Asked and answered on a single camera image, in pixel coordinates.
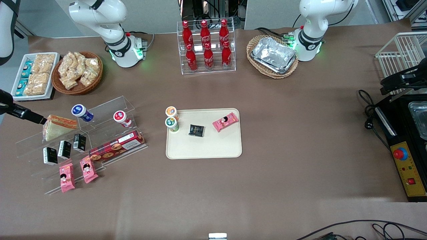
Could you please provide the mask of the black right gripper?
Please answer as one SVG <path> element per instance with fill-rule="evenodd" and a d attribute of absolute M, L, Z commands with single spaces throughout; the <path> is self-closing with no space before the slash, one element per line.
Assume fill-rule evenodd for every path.
<path fill-rule="evenodd" d="M 44 125 L 47 121 L 42 115 L 39 115 L 28 108 L 13 102 L 11 94 L 4 90 L 0 90 L 0 115 L 9 114 L 19 119 L 28 120 L 36 124 Z"/>

